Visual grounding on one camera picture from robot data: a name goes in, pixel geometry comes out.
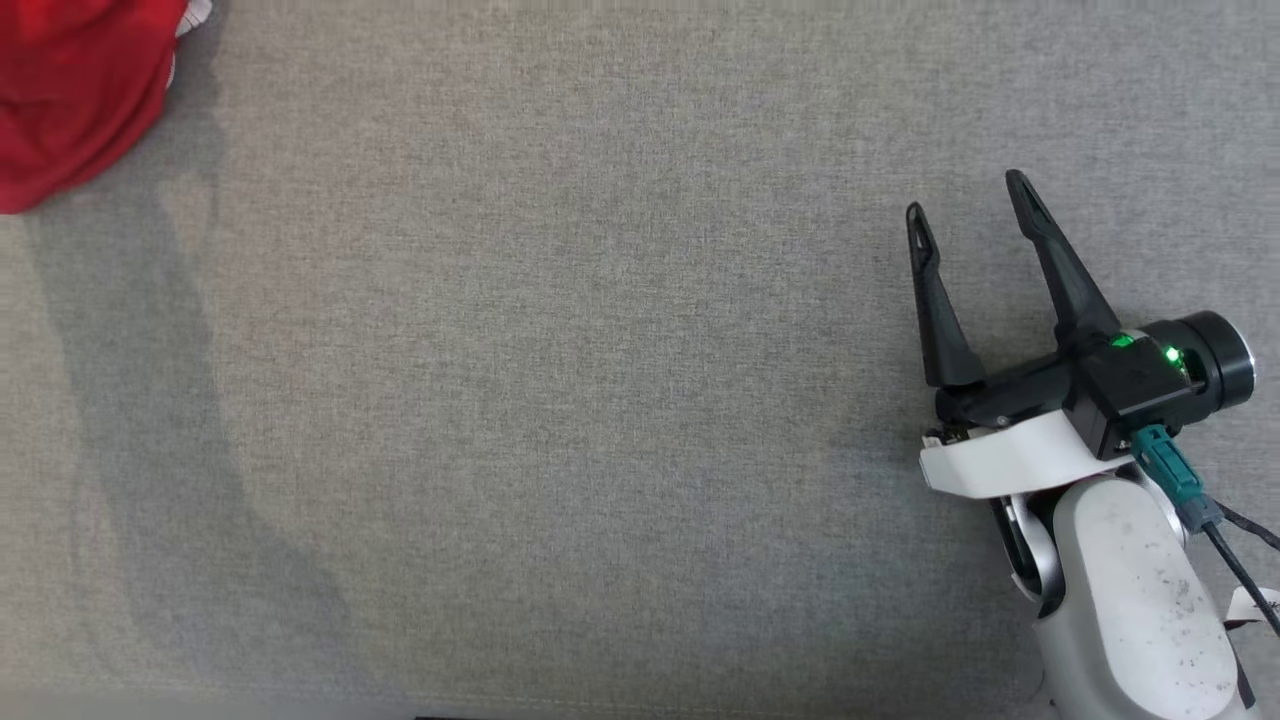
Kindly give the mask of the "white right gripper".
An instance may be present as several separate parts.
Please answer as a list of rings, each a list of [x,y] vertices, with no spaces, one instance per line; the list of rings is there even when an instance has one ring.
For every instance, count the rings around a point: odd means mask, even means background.
[[[1018,225],[1034,246],[1053,305],[1061,351],[1108,341],[1121,323],[1043,199],[1021,170],[1005,173]],[[927,486],[963,498],[1034,493],[1119,469],[1098,460],[1062,413],[1070,374],[1052,354],[986,378],[940,274],[941,256],[919,202],[905,211],[911,286],[925,383],[940,388],[940,428],[925,436]]]

